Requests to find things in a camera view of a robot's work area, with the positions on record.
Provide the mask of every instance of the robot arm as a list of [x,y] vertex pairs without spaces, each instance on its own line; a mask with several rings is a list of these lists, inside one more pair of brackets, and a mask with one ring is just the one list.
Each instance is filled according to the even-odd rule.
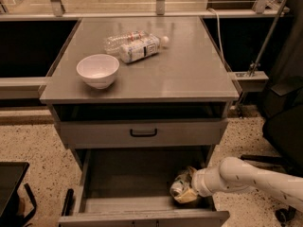
[[236,157],[227,157],[217,166],[192,172],[191,187],[202,197],[256,188],[303,212],[303,178],[260,169]]

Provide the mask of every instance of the terrazzo floor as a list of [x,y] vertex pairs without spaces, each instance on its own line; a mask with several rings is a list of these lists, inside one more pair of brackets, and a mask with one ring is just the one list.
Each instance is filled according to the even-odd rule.
[[[244,112],[242,119],[231,114],[210,165],[217,164],[226,156],[238,157],[243,153],[276,155],[262,138],[263,122],[263,118],[251,110]],[[81,172],[71,152],[64,148],[47,109],[0,109],[0,161],[30,163],[19,188],[27,211],[31,209],[31,204],[25,194],[24,183],[29,183],[38,203],[36,215],[30,223],[35,227],[58,226],[66,191],[68,188],[76,190]],[[274,212],[286,207],[257,190],[248,194],[217,193],[214,201],[217,210],[230,213],[223,227],[277,227],[280,225]],[[288,226],[303,226],[303,214],[296,213]]]

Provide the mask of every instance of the cabinet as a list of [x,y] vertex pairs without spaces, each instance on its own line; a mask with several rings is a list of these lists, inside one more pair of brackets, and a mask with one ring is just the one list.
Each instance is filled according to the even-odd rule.
[[[169,36],[160,53],[120,61],[105,90],[76,74],[103,38],[144,29]],[[180,205],[169,194],[178,171],[208,164],[238,92],[199,17],[83,19],[40,100],[55,118],[82,176],[62,226],[222,226],[212,198]]]

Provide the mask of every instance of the black handle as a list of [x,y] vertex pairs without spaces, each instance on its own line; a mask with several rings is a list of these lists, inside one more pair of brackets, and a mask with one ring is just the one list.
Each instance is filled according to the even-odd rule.
[[133,129],[130,130],[130,135],[132,137],[154,137],[157,135],[158,129],[153,129],[150,132],[147,131],[141,131],[141,130],[136,130],[134,131]]

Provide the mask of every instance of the clear plastic bottle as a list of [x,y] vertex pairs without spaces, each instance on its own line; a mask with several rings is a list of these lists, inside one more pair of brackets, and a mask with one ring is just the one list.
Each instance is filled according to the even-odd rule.
[[131,63],[158,53],[159,48],[161,46],[167,46],[168,43],[169,38],[167,36],[158,38],[150,34],[141,40],[121,45],[119,55],[125,63]]
[[149,33],[143,30],[138,30],[127,34],[108,37],[104,39],[105,52],[110,55],[117,54],[121,45],[145,38],[149,35]]

